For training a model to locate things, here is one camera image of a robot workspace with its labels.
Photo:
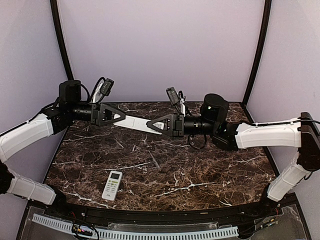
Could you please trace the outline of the white KT-16 remote control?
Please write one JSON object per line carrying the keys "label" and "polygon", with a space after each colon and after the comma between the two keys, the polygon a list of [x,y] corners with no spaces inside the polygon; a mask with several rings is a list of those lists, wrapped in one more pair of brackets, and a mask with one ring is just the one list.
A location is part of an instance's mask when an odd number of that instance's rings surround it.
{"label": "white KT-16 remote control", "polygon": [[126,115],[125,119],[114,122],[113,124],[118,127],[161,135],[161,132],[151,129],[147,126],[147,122],[149,121],[149,119]]}

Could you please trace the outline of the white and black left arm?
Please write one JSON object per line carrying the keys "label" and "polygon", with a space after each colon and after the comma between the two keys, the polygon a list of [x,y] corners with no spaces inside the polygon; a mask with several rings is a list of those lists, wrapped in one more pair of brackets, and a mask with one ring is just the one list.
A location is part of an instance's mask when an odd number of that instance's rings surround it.
{"label": "white and black left arm", "polygon": [[67,218],[70,206],[63,201],[64,194],[54,187],[17,174],[5,164],[16,153],[44,138],[55,135],[75,123],[89,122],[104,126],[126,118],[126,114],[107,103],[103,103],[114,85],[114,81],[101,77],[87,99],[82,100],[85,86],[79,80],[67,80],[59,85],[55,102],[43,107],[34,117],[0,135],[0,192],[13,194],[27,200],[51,205],[51,210],[60,218]]}

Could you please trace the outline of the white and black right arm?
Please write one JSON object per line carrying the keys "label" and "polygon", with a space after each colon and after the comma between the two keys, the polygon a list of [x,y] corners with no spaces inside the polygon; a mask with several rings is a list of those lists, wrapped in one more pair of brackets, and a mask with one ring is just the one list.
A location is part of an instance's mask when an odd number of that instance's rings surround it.
{"label": "white and black right arm", "polygon": [[209,135],[212,143],[227,151],[253,147],[293,147],[291,164],[268,186],[265,198],[255,205],[255,213],[266,217],[285,194],[305,176],[320,169],[320,132],[308,112],[285,121],[250,123],[227,122],[229,102],[220,95],[205,95],[197,116],[172,113],[146,125],[171,137]]}

